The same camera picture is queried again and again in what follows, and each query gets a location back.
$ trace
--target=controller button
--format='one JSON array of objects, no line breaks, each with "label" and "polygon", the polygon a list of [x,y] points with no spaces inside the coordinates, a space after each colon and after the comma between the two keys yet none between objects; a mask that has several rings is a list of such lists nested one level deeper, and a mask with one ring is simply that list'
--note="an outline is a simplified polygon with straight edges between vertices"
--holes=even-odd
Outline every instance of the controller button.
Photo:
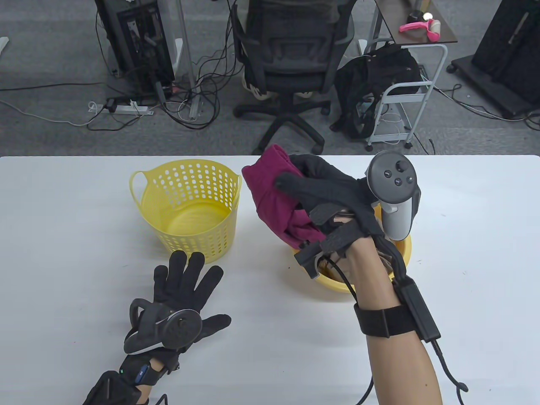
[{"label": "controller button", "polygon": [[397,171],[399,171],[400,173],[403,173],[405,170],[407,170],[409,168],[409,163],[406,161],[406,160],[399,160],[397,163],[396,163],[396,169]]}]

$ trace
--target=magenta cloth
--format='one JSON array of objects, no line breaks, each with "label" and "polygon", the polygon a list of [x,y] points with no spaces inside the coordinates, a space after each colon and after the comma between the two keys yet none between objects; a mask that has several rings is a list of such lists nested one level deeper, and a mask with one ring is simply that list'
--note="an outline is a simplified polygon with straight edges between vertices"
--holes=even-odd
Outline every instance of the magenta cloth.
[{"label": "magenta cloth", "polygon": [[268,148],[253,166],[242,169],[257,215],[283,242],[295,249],[306,240],[323,241],[325,235],[313,225],[306,211],[295,209],[298,201],[274,187],[282,173],[303,176],[278,145]]}]

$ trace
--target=black glove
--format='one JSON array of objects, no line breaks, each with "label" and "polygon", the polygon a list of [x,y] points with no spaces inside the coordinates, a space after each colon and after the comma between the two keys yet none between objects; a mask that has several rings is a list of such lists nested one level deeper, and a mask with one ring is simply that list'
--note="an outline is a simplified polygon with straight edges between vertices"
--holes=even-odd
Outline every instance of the black glove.
[{"label": "black glove", "polygon": [[[290,159],[306,177],[284,173],[277,178],[275,187],[298,200],[308,215],[318,206],[332,203],[354,215],[364,237],[384,235],[372,208],[376,198],[369,190],[366,178],[356,180],[315,155],[291,155]],[[340,215],[343,213],[319,225],[320,230],[326,235],[332,233],[342,225],[334,221]]]},{"label": "black glove", "polygon": [[[169,306],[174,311],[181,309],[202,310],[210,295],[223,277],[223,270],[219,266],[212,266],[204,275],[197,288],[201,270],[205,258],[202,253],[195,252],[191,255],[187,268],[187,255],[183,251],[173,252],[169,259],[169,268],[158,266],[154,270],[154,302],[160,302]],[[202,321],[202,330],[193,343],[213,335],[225,329],[231,324],[229,315],[214,315]],[[191,345],[179,350],[165,348],[154,349],[148,353],[161,361],[168,372],[178,368],[178,356],[185,353]]]}]

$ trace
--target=basket handle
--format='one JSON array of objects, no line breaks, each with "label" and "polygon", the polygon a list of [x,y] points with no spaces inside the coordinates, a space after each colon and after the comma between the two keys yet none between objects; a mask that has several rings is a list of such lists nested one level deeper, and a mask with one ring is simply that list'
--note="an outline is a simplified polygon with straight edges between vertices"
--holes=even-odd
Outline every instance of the basket handle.
[{"label": "basket handle", "polygon": [[238,205],[238,199],[240,198],[240,191],[242,190],[242,176],[238,175],[238,188],[237,188],[237,194],[236,197],[234,197],[233,200],[233,207],[236,207]]},{"label": "basket handle", "polygon": [[131,196],[133,197],[133,201],[135,201],[135,204],[137,204],[137,207],[139,208],[139,210],[141,210],[141,204],[140,204],[140,201],[139,199],[135,196],[135,191],[133,191],[133,180],[135,179],[135,176],[138,175],[138,174],[144,174],[144,177],[146,178],[146,181],[148,182],[148,179],[146,177],[146,172],[143,172],[142,170],[138,170],[136,171],[134,174],[131,175],[130,177],[130,191],[131,191]]}]

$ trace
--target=gray carpet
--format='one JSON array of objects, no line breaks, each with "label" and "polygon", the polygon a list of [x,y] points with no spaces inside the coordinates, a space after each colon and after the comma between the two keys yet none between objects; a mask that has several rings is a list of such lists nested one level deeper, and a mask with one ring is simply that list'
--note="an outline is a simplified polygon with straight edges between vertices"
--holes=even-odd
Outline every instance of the gray carpet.
[{"label": "gray carpet", "polygon": [[[474,53],[498,2],[438,0],[436,3],[459,38],[459,43],[449,45],[449,60]],[[225,0],[183,0],[183,5],[193,60],[221,49],[227,20]],[[354,9],[357,38],[366,36],[373,10],[372,0],[358,0]],[[92,0],[0,0],[0,36],[10,38],[0,56],[0,88],[104,81],[107,73],[96,41],[95,13]],[[357,55],[356,41],[351,43],[346,55],[348,58]],[[432,72],[435,57],[424,54],[418,57]],[[449,88],[455,83],[464,81],[443,72],[437,84]],[[329,96],[335,101],[330,117],[323,117],[318,111],[303,114],[325,137],[325,154],[366,154],[363,144],[350,143],[342,134],[328,129],[339,115],[334,91]],[[75,123],[88,121],[92,117],[87,108],[89,101],[103,103],[103,97],[102,86],[0,92],[0,99],[22,110]],[[494,110],[466,83],[457,97]],[[254,101],[242,88],[239,77],[231,80],[219,98],[219,118],[202,131],[186,130],[163,111],[156,110],[154,116],[144,117],[122,131],[90,132],[85,128],[25,117],[0,104],[0,156],[249,154],[270,119],[239,120],[232,116],[234,105]],[[210,108],[203,105],[203,109],[204,116]],[[100,128],[120,125],[108,114],[98,117],[93,124]],[[528,129],[522,122],[478,117],[436,93],[430,99],[417,134],[429,153],[433,149],[428,139],[433,140],[440,154],[540,154],[540,133]],[[276,134],[274,142],[289,152],[309,152],[313,145],[289,126]],[[382,149],[424,153],[416,140],[413,144],[408,151],[402,144],[374,144],[372,153]]]}]

